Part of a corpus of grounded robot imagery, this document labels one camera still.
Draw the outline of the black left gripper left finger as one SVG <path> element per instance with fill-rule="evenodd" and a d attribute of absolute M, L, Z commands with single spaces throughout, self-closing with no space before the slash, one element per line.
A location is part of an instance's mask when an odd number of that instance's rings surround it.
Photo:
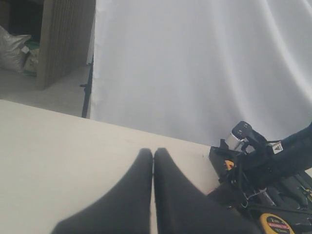
<path fill-rule="evenodd" d="M 122 179 L 98 201 L 59 222 L 54 234 L 148 234 L 153 155 L 140 149 Z"/>

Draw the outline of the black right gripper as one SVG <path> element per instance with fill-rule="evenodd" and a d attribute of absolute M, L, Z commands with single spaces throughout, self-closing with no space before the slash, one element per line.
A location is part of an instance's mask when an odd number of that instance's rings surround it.
<path fill-rule="evenodd" d="M 292 151 L 278 154 L 210 151 L 209 160 L 218 175 L 219 186 L 208 197 L 223 206 L 290 210 L 290 203 L 281 197 L 277 187 L 293 171 L 292 156 Z M 230 171 L 226 171 L 225 160 L 235 163 Z"/>

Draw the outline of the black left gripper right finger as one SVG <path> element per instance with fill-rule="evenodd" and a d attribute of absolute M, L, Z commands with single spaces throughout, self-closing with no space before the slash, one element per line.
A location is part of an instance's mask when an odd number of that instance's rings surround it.
<path fill-rule="evenodd" d="M 259 234 L 252 222 L 207 198 L 165 148 L 154 154 L 154 192 L 160 234 Z"/>

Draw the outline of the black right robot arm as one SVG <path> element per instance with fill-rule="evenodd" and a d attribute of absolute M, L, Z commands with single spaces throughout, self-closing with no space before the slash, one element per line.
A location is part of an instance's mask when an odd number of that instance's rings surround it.
<path fill-rule="evenodd" d="M 239 122 L 208 156 L 219 186 L 208 197 L 222 205 L 248 207 L 264 201 L 280 207 L 272 192 L 282 181 L 312 167 L 312 127 L 285 139 L 268 141 L 245 122 Z"/>

